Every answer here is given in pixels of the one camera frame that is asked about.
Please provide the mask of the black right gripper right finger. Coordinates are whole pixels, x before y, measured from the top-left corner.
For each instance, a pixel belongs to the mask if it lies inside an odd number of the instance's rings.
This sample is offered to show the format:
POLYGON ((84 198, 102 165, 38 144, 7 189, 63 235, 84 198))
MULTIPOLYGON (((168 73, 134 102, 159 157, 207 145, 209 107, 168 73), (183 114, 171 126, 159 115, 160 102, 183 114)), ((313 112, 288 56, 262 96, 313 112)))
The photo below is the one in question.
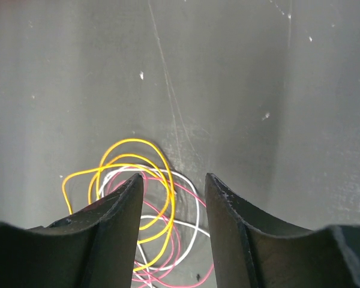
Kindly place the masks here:
POLYGON ((360 287, 360 225, 290 224, 211 173, 205 198, 218 287, 360 287))

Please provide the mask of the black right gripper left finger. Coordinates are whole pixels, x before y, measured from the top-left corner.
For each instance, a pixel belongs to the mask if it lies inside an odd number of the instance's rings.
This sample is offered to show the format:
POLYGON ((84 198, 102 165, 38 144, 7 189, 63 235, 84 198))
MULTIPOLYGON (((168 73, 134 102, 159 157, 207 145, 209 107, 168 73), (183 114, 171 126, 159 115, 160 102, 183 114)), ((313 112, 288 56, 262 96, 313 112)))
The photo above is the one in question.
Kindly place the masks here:
POLYGON ((0 287, 130 287, 142 203, 135 174, 47 227, 0 221, 0 287))

